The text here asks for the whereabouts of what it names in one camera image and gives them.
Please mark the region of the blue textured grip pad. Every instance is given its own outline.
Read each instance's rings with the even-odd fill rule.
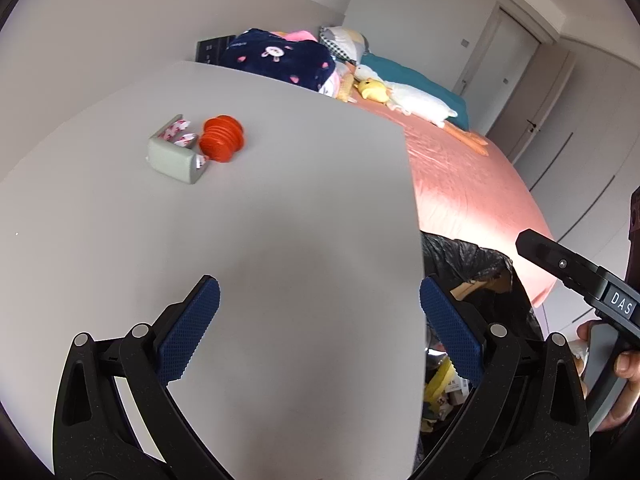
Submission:
[[[156,375],[162,386],[182,377],[191,356],[220,306],[220,286],[211,278],[184,309],[158,347]]]
[[[449,298],[431,278],[422,280],[420,305],[458,375],[478,386],[484,374],[482,347]]]

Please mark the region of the human hand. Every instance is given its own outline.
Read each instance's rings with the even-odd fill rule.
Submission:
[[[578,337],[583,341],[589,340],[589,334],[591,327],[599,321],[587,321],[578,327]],[[638,398],[640,397],[640,352],[627,351],[622,352],[616,360],[614,369],[616,375],[620,378],[627,379],[624,390],[618,397],[618,400],[611,408],[611,411],[607,413],[597,431],[607,431],[617,428],[622,425],[631,415]],[[578,365],[578,374],[581,374],[582,370]],[[582,392],[585,397],[587,394],[587,387],[582,383]]]

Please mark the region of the teal pillow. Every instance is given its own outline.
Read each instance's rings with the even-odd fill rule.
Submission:
[[[466,103],[459,95],[456,95],[439,84],[434,83],[432,80],[423,76],[420,72],[412,70],[411,68],[405,67],[385,57],[365,54],[362,56],[361,64],[378,72],[378,75],[384,81],[413,86],[418,90],[422,90],[423,92],[427,92],[427,94],[441,99],[447,104],[447,106],[449,106],[449,108],[458,112],[457,117],[450,117],[448,121],[466,132],[469,131],[469,116],[466,114]]]

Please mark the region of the table surface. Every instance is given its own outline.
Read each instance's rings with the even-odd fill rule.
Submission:
[[[193,186],[157,173],[146,140],[178,113],[194,124],[233,115],[246,147]],[[47,465],[74,335],[124,336],[211,274],[220,309],[169,389],[229,472],[409,475],[424,316],[399,126],[293,85],[180,62],[62,124],[0,183],[0,203],[0,399]]]

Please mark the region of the yellow plush toy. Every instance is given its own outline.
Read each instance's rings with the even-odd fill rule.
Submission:
[[[375,79],[365,79],[358,84],[358,92],[365,99],[370,99],[377,103],[386,103],[389,101],[389,96],[386,93],[386,86],[382,81],[376,81]]]

